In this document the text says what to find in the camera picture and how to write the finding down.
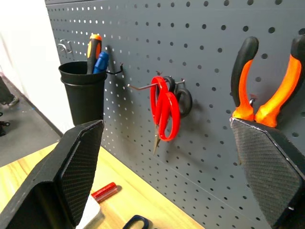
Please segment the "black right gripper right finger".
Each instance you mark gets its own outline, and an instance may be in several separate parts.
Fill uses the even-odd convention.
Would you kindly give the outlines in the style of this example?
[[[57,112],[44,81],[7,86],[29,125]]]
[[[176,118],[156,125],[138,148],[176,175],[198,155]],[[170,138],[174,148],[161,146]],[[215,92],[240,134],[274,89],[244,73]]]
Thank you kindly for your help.
[[[305,226],[305,156],[279,130],[231,118],[238,157],[272,228]]]

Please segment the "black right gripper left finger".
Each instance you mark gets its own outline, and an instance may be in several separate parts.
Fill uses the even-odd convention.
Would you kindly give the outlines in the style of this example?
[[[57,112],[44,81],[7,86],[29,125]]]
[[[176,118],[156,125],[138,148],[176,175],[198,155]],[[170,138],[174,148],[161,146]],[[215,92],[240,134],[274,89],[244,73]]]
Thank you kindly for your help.
[[[74,229],[90,195],[104,123],[68,130],[28,174],[0,214],[2,229]]]

